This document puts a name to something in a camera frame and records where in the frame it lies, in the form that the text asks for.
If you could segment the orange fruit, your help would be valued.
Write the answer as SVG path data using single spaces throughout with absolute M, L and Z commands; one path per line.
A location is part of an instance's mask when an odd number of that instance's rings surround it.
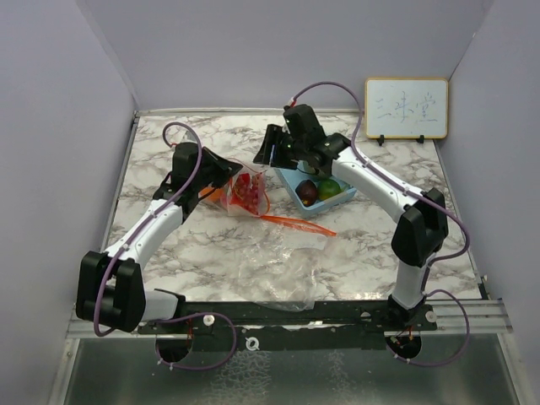
M 206 187 L 199 192 L 199 202 L 206 204 L 220 204 L 224 190 L 222 188 Z

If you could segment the red grape bunch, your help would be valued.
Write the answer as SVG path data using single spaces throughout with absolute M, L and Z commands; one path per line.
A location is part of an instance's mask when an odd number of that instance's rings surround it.
M 258 215 L 264 194 L 262 174 L 239 174 L 232 186 L 231 202 L 247 212 Z

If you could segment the clear zip bag orange zipper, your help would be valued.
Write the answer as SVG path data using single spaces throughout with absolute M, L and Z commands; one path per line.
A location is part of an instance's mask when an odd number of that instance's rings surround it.
M 199 199 L 202 203 L 223 209 L 229 216 L 266 215 L 270 208 L 266 193 L 266 171 L 260 171 L 235 158 L 231 160 L 240 164 L 241 170 L 221 188 L 204 188 L 199 192 Z

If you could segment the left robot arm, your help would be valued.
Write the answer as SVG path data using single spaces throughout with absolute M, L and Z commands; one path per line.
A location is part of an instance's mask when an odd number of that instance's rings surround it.
M 186 324 L 182 296 L 163 289 L 147 290 L 143 270 L 165 239 L 199 203 L 201 192 L 218 190 L 237 175 L 240 163 L 227 160 L 197 143 L 175 146 L 172 169 L 152 196 L 143 217 L 102 252 L 83 257 L 75 312 L 95 327 L 132 332 L 144 321 L 157 321 L 165 331 Z

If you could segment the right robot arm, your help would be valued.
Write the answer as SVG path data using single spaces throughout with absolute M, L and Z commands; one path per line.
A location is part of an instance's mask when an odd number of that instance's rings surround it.
M 267 126 L 254 163 L 294 170 L 306 162 L 349 184 L 390 216 L 396 224 L 391 248 L 398 269 L 387 319 L 398 330 L 408 329 L 418 320 L 416 307 L 425 300 L 428 264 L 448 235 L 444 195 L 401 181 L 368 160 L 342 134 L 327 135 L 308 105 L 289 107 L 283 118 L 282 126 Z

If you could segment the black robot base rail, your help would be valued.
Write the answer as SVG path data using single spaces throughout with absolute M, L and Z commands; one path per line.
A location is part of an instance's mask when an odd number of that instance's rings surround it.
M 183 318 L 192 316 L 190 321 Z M 146 321 L 140 335 L 190 338 L 196 350 L 226 351 L 237 333 L 237 348 L 246 350 L 255 338 L 262 351 L 361 348 L 382 350 L 385 335 L 433 332 L 435 312 L 423 302 L 399 310 L 389 300 L 323 300 L 310 310 L 285 311 L 248 301 L 180 303 L 181 321 Z

